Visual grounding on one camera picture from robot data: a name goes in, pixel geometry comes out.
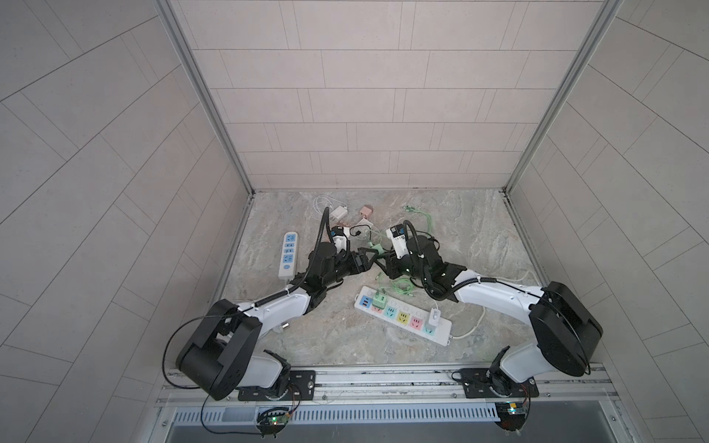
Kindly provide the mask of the green charger adapter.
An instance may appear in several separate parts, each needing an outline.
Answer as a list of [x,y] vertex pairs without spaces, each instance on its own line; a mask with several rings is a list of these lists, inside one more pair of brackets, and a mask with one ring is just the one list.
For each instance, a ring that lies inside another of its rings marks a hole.
[[384,293],[376,292],[375,295],[372,297],[372,306],[375,308],[378,308],[380,310],[384,310],[387,306],[388,303],[388,297],[387,295],[384,295]]
[[376,250],[379,255],[383,255],[385,253],[385,250],[381,244],[370,245],[369,247]]

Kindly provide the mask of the white charger with black cable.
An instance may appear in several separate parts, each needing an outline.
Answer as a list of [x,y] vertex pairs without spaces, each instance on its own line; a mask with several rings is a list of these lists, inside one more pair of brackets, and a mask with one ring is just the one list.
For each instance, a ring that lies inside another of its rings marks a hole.
[[373,234],[374,224],[367,219],[361,219],[358,223],[349,227],[349,234],[352,237],[365,236],[371,238]]

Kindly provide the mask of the white charger adapter with cable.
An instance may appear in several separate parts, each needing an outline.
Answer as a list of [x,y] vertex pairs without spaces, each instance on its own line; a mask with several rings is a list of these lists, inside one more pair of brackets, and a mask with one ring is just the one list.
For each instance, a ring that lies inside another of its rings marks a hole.
[[437,328],[439,322],[441,321],[441,311],[439,310],[439,305],[437,301],[434,301],[434,306],[431,308],[428,316],[428,326],[430,328]]

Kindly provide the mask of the white multicolour socket power strip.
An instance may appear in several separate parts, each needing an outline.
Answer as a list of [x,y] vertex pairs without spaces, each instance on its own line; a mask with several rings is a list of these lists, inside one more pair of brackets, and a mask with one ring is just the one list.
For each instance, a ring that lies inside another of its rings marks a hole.
[[437,328],[430,328],[430,326],[428,326],[428,316],[431,308],[429,310],[417,308],[416,306],[389,295],[387,295],[388,303],[386,308],[380,310],[372,306],[372,297],[376,292],[382,293],[368,286],[363,286],[356,296],[354,307],[391,326],[412,332],[419,337],[432,341],[432,343],[437,343],[441,346],[448,346],[450,344],[452,339],[452,321],[445,319],[441,315],[439,326],[437,326]]

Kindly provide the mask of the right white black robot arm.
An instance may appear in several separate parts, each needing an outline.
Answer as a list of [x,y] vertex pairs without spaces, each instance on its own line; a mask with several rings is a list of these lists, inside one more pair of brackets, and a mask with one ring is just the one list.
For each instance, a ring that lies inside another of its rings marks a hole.
[[532,339],[503,348],[487,369],[483,385],[494,395],[515,395],[515,386],[554,369],[576,378],[591,373],[591,357],[603,328],[568,286],[513,284],[446,262],[436,242],[419,234],[409,221],[386,234],[393,250],[384,255],[382,269],[391,279],[411,277],[437,302],[482,306],[532,328]]

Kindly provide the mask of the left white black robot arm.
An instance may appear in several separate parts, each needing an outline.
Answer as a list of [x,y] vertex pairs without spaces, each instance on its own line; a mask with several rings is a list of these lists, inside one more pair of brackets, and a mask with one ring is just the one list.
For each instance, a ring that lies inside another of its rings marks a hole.
[[352,251],[350,240],[336,243],[338,231],[330,226],[329,210],[321,215],[308,267],[297,273],[284,289],[260,300],[235,304],[222,299],[207,314],[190,319],[196,328],[178,353],[177,370],[189,378],[189,385],[168,377],[165,358],[162,376],[176,389],[201,389],[209,397],[223,400],[233,391],[255,391],[269,399],[280,399],[289,391],[291,365],[273,351],[257,352],[260,338],[271,330],[317,308],[328,291],[351,275],[369,271],[382,253],[376,248]]

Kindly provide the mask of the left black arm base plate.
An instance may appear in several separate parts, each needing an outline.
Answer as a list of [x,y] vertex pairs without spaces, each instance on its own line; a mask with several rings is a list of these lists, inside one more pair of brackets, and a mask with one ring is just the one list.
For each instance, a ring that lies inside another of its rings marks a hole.
[[240,402],[312,401],[316,376],[315,370],[291,370],[286,380],[277,381],[276,388],[239,388],[237,398]]

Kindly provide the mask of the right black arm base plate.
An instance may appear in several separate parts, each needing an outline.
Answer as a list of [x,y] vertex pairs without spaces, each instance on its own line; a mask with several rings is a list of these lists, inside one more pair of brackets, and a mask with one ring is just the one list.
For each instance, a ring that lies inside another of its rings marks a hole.
[[539,389],[533,378],[517,383],[501,370],[489,374],[488,368],[462,368],[454,371],[451,378],[463,386],[467,399],[517,399],[539,396]]

